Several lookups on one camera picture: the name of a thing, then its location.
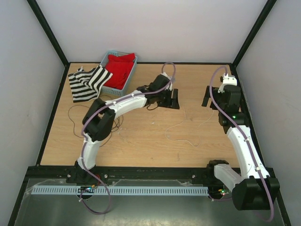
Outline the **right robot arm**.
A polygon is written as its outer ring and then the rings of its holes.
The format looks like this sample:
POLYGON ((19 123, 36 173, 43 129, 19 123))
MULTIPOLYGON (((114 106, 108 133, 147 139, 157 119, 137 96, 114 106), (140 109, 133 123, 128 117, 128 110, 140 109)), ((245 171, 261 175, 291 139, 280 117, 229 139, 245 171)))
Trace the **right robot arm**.
POLYGON ((269 210, 280 184, 270 176, 258 156, 249 120, 240 110, 240 100, 238 86, 225 85, 222 90, 206 88, 202 106, 218 111, 219 124, 234 147, 240 168, 240 173, 236 173, 227 161, 212 160, 207 165, 206 179, 210 183, 223 182, 237 210, 269 210))

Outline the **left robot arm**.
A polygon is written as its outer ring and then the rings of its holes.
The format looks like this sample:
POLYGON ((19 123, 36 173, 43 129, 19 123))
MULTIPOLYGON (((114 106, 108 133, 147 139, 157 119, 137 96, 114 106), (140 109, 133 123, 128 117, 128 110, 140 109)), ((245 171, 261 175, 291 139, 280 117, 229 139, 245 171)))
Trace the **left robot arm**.
POLYGON ((179 109, 177 89, 173 89, 174 76, 165 72, 159 74, 149 85, 138 87, 123 97, 111 101, 95 100, 82 123, 83 147, 75 163, 76 178, 82 182, 90 182, 94 177, 92 170, 96 166, 96 156, 101 142, 112 130, 114 121, 138 108, 157 104, 158 107, 179 109))

